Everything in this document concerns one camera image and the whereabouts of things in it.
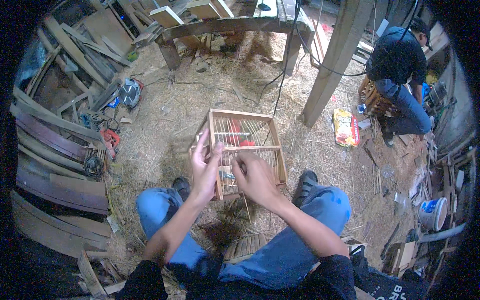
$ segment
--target black sleeve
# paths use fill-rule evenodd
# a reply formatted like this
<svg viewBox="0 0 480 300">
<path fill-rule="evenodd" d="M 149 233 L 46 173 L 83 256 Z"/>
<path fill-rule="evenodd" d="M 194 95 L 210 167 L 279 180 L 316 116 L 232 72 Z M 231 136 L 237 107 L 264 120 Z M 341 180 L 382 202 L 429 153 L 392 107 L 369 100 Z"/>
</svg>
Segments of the black sleeve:
<svg viewBox="0 0 480 300">
<path fill-rule="evenodd" d="M 357 299 L 353 266 L 343 255 L 332 255 L 320 260 L 320 265 L 308 278 L 307 290 L 318 299 Z"/>
<path fill-rule="evenodd" d="M 162 269 L 154 262 L 142 261 L 130 275 L 117 299 L 161 299 L 168 294 L 163 285 Z"/>
<path fill-rule="evenodd" d="M 425 79 L 427 78 L 427 58 L 425 57 L 425 53 L 423 53 L 423 49 L 418 46 L 417 48 L 417 59 L 415 64 L 415 70 L 412 74 L 412 81 L 410 85 L 423 85 Z"/>
</svg>

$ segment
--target black cap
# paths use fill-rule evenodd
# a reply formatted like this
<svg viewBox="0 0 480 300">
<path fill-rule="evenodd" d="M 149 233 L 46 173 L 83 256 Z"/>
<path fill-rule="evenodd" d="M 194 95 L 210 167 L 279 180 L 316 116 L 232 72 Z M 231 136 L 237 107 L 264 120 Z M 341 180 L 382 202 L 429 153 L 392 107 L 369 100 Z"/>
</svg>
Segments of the black cap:
<svg viewBox="0 0 480 300">
<path fill-rule="evenodd" d="M 428 49 L 430 49 L 430 51 L 433 51 L 432 45 L 430 44 L 430 28 L 421 18 L 414 17 L 412 20 L 412 24 L 410 25 L 410 29 L 416 32 L 424 33 L 427 36 L 426 46 L 428 47 Z"/>
</svg>

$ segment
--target jeans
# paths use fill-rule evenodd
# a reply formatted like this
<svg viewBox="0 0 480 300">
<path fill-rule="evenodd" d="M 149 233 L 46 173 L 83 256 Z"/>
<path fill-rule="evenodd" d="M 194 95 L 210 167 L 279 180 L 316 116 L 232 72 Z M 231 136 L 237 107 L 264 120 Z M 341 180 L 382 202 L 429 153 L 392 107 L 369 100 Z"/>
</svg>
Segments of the jeans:
<svg viewBox="0 0 480 300">
<path fill-rule="evenodd" d="M 387 98 L 402 113 L 401 117 L 388 118 L 388 129 L 396 135 L 427 134 L 432 122 L 415 97 L 404 87 L 390 79 L 375 81 L 375 87 L 382 97 Z"/>
<path fill-rule="evenodd" d="M 148 239 L 170 220 L 182 203 L 174 189 L 149 189 L 140 194 L 137 209 Z M 301 210 L 338 236 L 352 213 L 342 190 L 320 185 L 312 188 Z M 216 281 L 247 281 L 266 289 L 281 289 L 297 286 L 319 261 L 288 227 L 252 257 L 235 265 L 211 257 L 188 233 L 167 268 L 189 291 L 207 288 Z"/>
</svg>

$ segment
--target birdcage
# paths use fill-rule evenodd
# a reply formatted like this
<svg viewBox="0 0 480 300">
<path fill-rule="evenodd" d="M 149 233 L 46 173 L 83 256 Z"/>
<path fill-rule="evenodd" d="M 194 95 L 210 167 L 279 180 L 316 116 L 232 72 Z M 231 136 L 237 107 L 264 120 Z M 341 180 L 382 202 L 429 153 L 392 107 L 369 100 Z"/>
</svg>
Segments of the birdcage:
<svg viewBox="0 0 480 300">
<path fill-rule="evenodd" d="M 249 151 L 263 158 L 272 167 L 277 187 L 287 186 L 287 169 L 272 116 L 210 109 L 190 144 L 190 154 L 195 150 L 205 128 L 209 129 L 210 138 L 204 147 L 209 147 L 212 151 L 216 143 L 222 142 L 224 145 L 216 177 L 216 200 L 235 199 L 239 196 L 238 185 L 232 173 L 232 162 L 242 151 Z"/>
</svg>

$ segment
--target wooden box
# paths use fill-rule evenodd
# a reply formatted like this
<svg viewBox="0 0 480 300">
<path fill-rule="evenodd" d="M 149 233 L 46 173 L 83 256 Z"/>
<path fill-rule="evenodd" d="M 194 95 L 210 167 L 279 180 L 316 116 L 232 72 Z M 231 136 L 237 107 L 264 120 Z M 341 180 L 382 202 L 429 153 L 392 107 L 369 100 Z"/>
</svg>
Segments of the wooden box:
<svg viewBox="0 0 480 300">
<path fill-rule="evenodd" d="M 212 151 L 216 143 L 224 144 L 215 184 L 216 200 L 239 197 L 238 186 L 232 173 L 232 162 L 237 153 L 242 151 L 249 151 L 263 158 L 272 167 L 277 187 L 287 186 L 287 169 L 272 116 L 210 109 L 190 144 L 190 154 L 205 128 L 210 131 L 210 139 L 204 147 L 209 147 Z"/>
</svg>

